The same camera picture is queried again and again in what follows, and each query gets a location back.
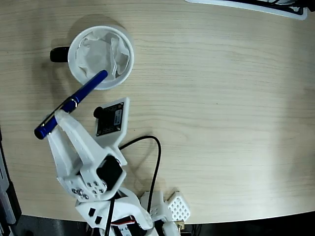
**wire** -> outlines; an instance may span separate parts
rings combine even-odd
[[[112,223],[112,217],[113,217],[113,211],[114,211],[114,204],[115,204],[115,197],[113,197],[110,200],[110,206],[109,206],[108,217],[107,217],[106,228],[105,228],[105,234],[104,234],[105,236],[109,235],[110,225]]]
[[[147,207],[147,212],[150,213],[151,210],[151,202],[152,202],[152,195],[153,195],[153,190],[154,190],[154,185],[157,179],[157,175],[158,175],[158,168],[159,168],[159,163],[161,161],[161,152],[162,152],[162,147],[161,147],[161,143],[159,142],[158,138],[153,136],[153,135],[146,135],[146,136],[142,136],[139,138],[136,138],[128,143],[126,143],[125,145],[122,145],[119,150],[123,150],[124,148],[138,142],[144,139],[154,139],[157,143],[157,147],[158,147],[158,154],[157,154],[157,164],[156,164],[156,169],[154,170],[154,174],[153,174],[153,178],[152,178],[152,183],[151,183],[151,188],[150,188],[150,192],[149,192],[149,199],[148,199],[148,207]]]
[[[200,236],[202,225],[192,225],[191,236]]]
[[[151,183],[151,188],[150,188],[150,193],[149,193],[149,199],[148,199],[148,207],[147,207],[147,211],[148,213],[150,213],[151,210],[151,202],[152,202],[152,195],[153,195],[153,190],[154,190],[154,185],[156,182],[156,178],[158,175],[158,167],[159,167],[159,163],[161,161],[161,152],[162,152],[162,147],[161,147],[161,143],[159,142],[158,138],[153,136],[153,135],[146,135],[146,136],[142,136],[139,138],[136,138],[124,145],[122,145],[121,147],[119,147],[119,150],[123,150],[124,148],[138,142],[144,139],[154,139],[157,143],[157,147],[158,147],[158,154],[157,154],[157,164],[156,164],[156,169],[154,171],[153,174],[153,178],[152,178],[152,183]],[[111,223],[112,223],[112,217],[113,217],[113,211],[114,211],[114,203],[115,203],[115,197],[113,197],[110,201],[110,206],[109,206],[109,211],[108,211],[108,218],[107,218],[107,222],[106,222],[106,228],[105,228],[105,234],[104,236],[108,236],[109,235],[109,230],[111,227]]]

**wooden table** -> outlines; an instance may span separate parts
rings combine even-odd
[[[83,29],[119,24],[135,41],[130,77],[73,113],[130,97],[127,142],[162,142],[156,189],[179,189],[189,223],[315,210],[315,15],[305,21],[183,0],[5,0],[0,8],[0,126],[26,215],[82,220],[34,128],[80,84],[49,52]],[[126,186],[149,190],[157,148],[124,151]]]

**white 3d-printed part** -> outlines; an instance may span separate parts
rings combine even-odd
[[[174,221],[187,221],[190,217],[190,208],[180,192],[175,192],[167,201],[168,208],[172,211]]]

